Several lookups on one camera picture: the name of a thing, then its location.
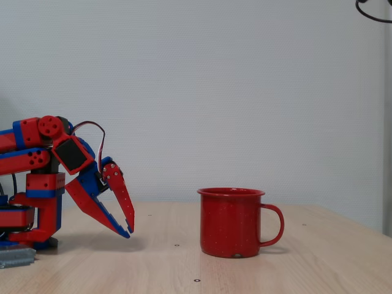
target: red mug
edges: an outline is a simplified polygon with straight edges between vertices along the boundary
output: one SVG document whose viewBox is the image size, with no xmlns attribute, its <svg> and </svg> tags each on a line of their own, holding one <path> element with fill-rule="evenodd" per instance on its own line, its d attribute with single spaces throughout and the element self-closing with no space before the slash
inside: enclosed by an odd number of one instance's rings
<svg viewBox="0 0 392 294">
<path fill-rule="evenodd" d="M 261 247 L 273 245 L 282 237 L 282 211 L 260 203 L 263 191 L 207 188 L 197 192 L 202 196 L 200 244 L 204 253 L 225 258 L 252 257 Z M 275 211 L 281 221 L 279 233 L 267 242 L 260 242 L 260 208 Z"/>
</svg>

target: mug handle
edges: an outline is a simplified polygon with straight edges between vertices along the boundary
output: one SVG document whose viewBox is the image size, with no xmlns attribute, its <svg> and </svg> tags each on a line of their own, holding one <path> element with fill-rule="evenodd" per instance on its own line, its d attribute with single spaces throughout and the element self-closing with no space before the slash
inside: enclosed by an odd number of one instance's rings
<svg viewBox="0 0 392 294">
<path fill-rule="evenodd" d="M 270 241 L 259 242 L 259 244 L 258 244 L 260 247 L 270 246 L 270 245 L 273 245 L 276 242 L 278 242 L 281 239 L 282 235 L 283 235 L 283 231 L 284 231 L 283 214 L 282 214 L 282 211 L 278 207 L 276 207 L 275 205 L 272 205 L 272 204 L 259 203 L 259 207 L 275 211 L 277 213 L 277 215 L 279 216 L 279 220 L 281 221 L 281 228 L 279 229 L 279 233 L 277 234 L 277 236 L 275 238 L 273 238 L 272 240 L 270 240 Z"/>
</svg>

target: wire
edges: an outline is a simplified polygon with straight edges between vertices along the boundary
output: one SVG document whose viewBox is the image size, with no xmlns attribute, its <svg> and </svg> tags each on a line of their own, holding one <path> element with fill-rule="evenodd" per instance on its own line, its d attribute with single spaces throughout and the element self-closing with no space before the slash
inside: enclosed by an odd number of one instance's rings
<svg viewBox="0 0 392 294">
<path fill-rule="evenodd" d="M 78 123 L 76 126 L 73 127 L 72 129 L 72 135 L 75 133 L 75 131 L 77 129 L 79 129 L 80 127 L 84 126 L 85 124 L 93 124 L 95 126 L 97 126 L 98 128 L 100 128 L 100 130 L 104 133 L 104 135 L 102 136 L 102 141 L 99 145 L 99 151 L 98 151 L 98 166 L 99 166 L 99 172 L 102 175 L 102 149 L 104 148 L 104 141 L 105 141 L 105 130 L 104 128 L 102 128 L 98 123 L 94 122 L 94 121 L 82 121 L 80 123 Z"/>
<path fill-rule="evenodd" d="M 365 11 L 363 11 L 360 8 L 360 3 L 358 2 L 358 0 L 355 2 L 355 7 L 360 12 L 360 14 L 362 14 L 363 16 L 365 16 L 367 18 L 370 18 L 371 20 L 378 21 L 379 23 L 392 23 L 392 20 L 382 20 L 381 18 L 372 17 L 371 15 L 367 14 Z"/>
<path fill-rule="evenodd" d="M 15 196 L 18 193 L 18 184 L 17 177 L 14 173 L 12 173 L 12 182 L 13 182 L 13 195 Z"/>
</svg>

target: table surface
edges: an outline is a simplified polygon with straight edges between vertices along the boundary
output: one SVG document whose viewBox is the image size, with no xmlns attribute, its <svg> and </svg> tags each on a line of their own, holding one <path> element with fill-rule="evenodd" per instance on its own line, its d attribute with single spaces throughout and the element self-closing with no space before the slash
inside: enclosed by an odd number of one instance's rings
<svg viewBox="0 0 392 294">
<path fill-rule="evenodd" d="M 106 206 L 123 221 L 117 203 Z M 392 293 L 391 238 L 318 206 L 279 207 L 282 239 L 244 259 L 201 252 L 199 203 L 135 203 L 131 239 L 74 207 L 55 234 L 59 247 L 38 253 L 32 265 L 1 269 L 0 292 Z M 263 237 L 278 228 L 264 209 Z"/>
</svg>

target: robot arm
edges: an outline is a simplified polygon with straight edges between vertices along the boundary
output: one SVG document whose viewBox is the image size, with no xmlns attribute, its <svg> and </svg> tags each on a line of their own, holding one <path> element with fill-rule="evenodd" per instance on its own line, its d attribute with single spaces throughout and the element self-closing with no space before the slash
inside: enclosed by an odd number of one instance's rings
<svg viewBox="0 0 392 294">
<path fill-rule="evenodd" d="M 70 175 L 79 173 L 65 188 L 84 213 L 125 238 L 133 232 L 134 208 L 123 173 L 110 157 L 101 159 L 102 147 L 97 163 L 90 146 L 74 134 L 74 129 L 76 127 L 64 118 L 45 116 L 14 122 L 12 129 L 0 132 L 0 176 L 31 170 L 27 175 L 26 193 L 14 195 L 9 201 L 10 208 L 19 204 L 38 207 L 41 212 L 37 228 L 10 233 L 11 241 L 42 242 L 60 228 L 61 198 L 57 195 L 64 192 L 65 181 L 64 174 L 56 170 L 59 163 Z M 97 197 L 107 189 L 111 189 L 118 199 L 129 233 L 98 201 Z M 2 214 L 0 230 L 4 223 L 10 224 L 10 216 L 2 223 Z M 31 209 L 12 215 L 16 224 L 21 223 L 20 227 L 34 219 Z"/>
</svg>

